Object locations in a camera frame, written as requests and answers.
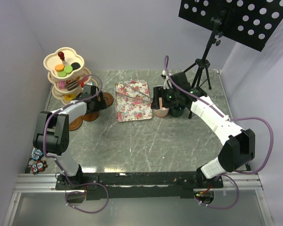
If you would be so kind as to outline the orange toy macaron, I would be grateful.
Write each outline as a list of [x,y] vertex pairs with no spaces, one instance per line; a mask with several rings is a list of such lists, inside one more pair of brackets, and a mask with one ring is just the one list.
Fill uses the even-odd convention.
[[64,68],[65,68],[65,66],[63,64],[58,64],[58,65],[55,66],[55,71],[61,72],[61,71],[64,70]]

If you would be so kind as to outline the cream three-tier dessert stand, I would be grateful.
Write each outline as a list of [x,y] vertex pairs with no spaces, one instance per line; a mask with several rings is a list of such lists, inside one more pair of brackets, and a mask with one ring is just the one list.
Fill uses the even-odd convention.
[[43,66],[53,85],[52,95],[64,105],[82,93],[84,85],[98,85],[91,77],[91,71],[85,67],[84,58],[73,48],[62,47],[47,55]]

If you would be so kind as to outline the brown wooden coaster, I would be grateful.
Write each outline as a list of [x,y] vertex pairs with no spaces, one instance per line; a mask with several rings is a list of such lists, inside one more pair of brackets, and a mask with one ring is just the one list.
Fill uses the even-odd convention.
[[74,131],[77,130],[81,127],[83,123],[83,120],[81,117],[76,118],[75,120],[73,120],[70,124],[69,124],[69,130],[70,131]]
[[108,92],[103,92],[103,97],[105,99],[106,102],[106,106],[109,107],[113,104],[114,102],[114,97],[112,94],[108,93]]
[[100,115],[100,112],[93,112],[93,113],[87,113],[84,116],[82,116],[82,120],[84,121],[94,121],[96,120]]

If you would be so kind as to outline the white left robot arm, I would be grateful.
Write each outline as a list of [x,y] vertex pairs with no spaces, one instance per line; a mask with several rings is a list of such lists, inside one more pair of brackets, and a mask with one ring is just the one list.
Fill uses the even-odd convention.
[[55,162],[72,189],[82,187],[84,178],[80,164],[67,150],[69,124],[83,115],[97,111],[97,103],[105,103],[101,88],[85,85],[83,92],[66,106],[51,112],[42,111],[38,115],[33,146]]

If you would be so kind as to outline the aluminium frame rail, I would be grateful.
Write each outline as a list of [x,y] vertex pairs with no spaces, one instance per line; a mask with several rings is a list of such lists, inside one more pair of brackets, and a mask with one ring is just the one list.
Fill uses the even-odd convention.
[[18,174],[12,190],[11,200],[5,215],[3,226],[13,224],[18,204],[22,194],[25,193],[53,193],[56,186],[55,174]]

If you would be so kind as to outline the black toy cookie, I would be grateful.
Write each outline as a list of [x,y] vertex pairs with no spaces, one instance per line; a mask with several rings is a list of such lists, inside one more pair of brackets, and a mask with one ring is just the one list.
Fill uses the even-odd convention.
[[74,62],[71,64],[73,70],[77,70],[81,67],[81,65],[78,62]]

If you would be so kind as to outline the pink mug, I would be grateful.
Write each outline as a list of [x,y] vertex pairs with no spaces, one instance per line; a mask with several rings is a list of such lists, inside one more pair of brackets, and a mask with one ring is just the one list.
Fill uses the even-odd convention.
[[154,110],[154,114],[159,118],[166,117],[168,115],[168,112],[169,112],[168,108],[161,108],[161,109]]

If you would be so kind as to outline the green toy macaron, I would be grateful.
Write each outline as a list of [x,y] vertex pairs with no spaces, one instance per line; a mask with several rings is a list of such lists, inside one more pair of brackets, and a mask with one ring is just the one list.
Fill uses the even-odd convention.
[[71,65],[66,65],[66,66],[64,67],[64,72],[65,72],[66,74],[70,74],[72,71],[73,71],[73,67],[72,67]]
[[67,76],[67,73],[65,71],[58,72],[58,77],[63,78],[63,77],[66,77],[66,76]]

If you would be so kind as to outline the yellow toy tart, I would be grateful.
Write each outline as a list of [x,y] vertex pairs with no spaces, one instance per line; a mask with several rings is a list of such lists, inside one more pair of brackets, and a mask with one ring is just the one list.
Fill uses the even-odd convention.
[[75,95],[74,93],[64,95],[64,99],[65,99],[66,101],[71,101],[71,100],[73,100],[75,97],[76,97],[76,95]]

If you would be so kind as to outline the floral serving tray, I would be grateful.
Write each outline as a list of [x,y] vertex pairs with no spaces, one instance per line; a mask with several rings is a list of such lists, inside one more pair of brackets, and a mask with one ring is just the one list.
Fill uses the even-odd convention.
[[[145,80],[123,81],[138,88],[141,92],[150,96],[149,87]],[[141,121],[153,118],[151,103],[130,99],[118,95],[115,92],[116,119],[118,122]]]

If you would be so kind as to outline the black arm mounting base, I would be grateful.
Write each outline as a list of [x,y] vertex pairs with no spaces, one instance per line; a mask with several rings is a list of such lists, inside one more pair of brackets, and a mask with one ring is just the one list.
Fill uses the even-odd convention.
[[105,198],[194,198],[194,193],[208,188],[223,188],[219,179],[203,179],[195,171],[83,173],[82,181],[70,185],[65,176],[57,177],[58,191],[80,191],[86,200]]

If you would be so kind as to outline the chocolate layer toy cake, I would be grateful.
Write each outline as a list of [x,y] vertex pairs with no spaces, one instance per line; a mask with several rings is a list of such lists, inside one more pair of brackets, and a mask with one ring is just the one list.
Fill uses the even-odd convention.
[[72,80],[72,81],[69,81],[69,82],[66,83],[65,88],[66,88],[67,91],[72,91],[79,86],[80,86],[80,84],[79,84],[78,81]]

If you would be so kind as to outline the pink toy cake slice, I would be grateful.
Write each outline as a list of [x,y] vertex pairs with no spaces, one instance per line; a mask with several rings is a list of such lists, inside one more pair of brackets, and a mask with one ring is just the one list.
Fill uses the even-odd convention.
[[89,79],[89,75],[85,75],[82,76],[77,82],[80,84],[80,85],[84,85],[85,82]]

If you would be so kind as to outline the metal serving tongs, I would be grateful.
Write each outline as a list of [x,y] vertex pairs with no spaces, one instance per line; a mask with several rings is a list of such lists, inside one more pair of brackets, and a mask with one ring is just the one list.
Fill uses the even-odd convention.
[[136,89],[134,86],[128,83],[118,82],[115,84],[115,88],[115,92],[123,97],[139,100],[145,103],[152,102],[152,98],[149,95],[141,92],[138,88]]

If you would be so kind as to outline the pink toy popsicle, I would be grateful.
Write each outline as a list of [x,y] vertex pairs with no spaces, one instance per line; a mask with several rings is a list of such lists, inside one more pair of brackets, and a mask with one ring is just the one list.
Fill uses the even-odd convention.
[[66,86],[66,82],[65,82],[65,81],[59,81],[59,82],[58,82],[58,88],[59,88],[60,90],[66,89],[65,86]]

